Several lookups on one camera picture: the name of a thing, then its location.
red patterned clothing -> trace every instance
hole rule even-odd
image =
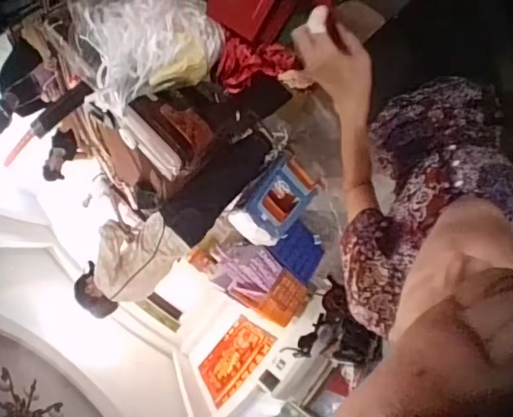
[[[404,280],[441,210],[462,196],[499,207],[513,224],[513,165],[499,151],[503,114],[491,87],[440,78],[391,100],[369,137],[396,183],[388,215],[369,208],[343,236],[349,309],[387,336]]]

wall decoration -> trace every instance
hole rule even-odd
[[[17,395],[10,371],[6,367],[2,367],[0,373],[0,393],[10,396],[7,401],[0,398],[0,409],[5,412],[5,417],[63,417],[61,402],[46,408],[31,409],[32,403],[40,398],[36,393],[36,380],[32,381],[29,389],[23,390],[24,396]]]
[[[276,338],[241,316],[198,366],[214,404],[221,407],[262,362]]]

red and gold picture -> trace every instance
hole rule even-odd
[[[242,386],[272,348],[275,337],[245,316],[227,331],[198,366],[214,404],[221,407]]]

person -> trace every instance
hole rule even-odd
[[[119,304],[111,301],[94,284],[95,264],[88,263],[88,270],[75,282],[75,298],[79,305],[89,311],[95,318],[103,319],[113,314]]]
[[[96,318],[112,314],[121,301],[142,301],[154,292],[175,261],[190,247],[159,212],[152,214],[138,231],[123,223],[107,221],[100,228],[100,251],[91,274],[75,283],[75,298]]]
[[[11,123],[14,113],[26,117],[45,109],[47,91],[56,85],[50,63],[29,42],[19,38],[0,70],[0,135]]]
[[[449,77],[392,99],[367,127],[372,62],[325,21],[293,39],[339,115],[351,314],[391,352],[339,416],[513,415],[513,165],[494,89]],[[388,215],[374,163],[395,181]]]
[[[48,159],[43,165],[44,180],[48,182],[64,180],[63,164],[67,161],[86,159],[87,156],[79,150],[72,130],[62,132],[58,129],[52,136],[51,143]]]

white plastic bag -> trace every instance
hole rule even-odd
[[[138,96],[201,81],[224,42],[205,8],[200,0],[71,0],[76,47],[94,66],[98,107],[121,117]]]

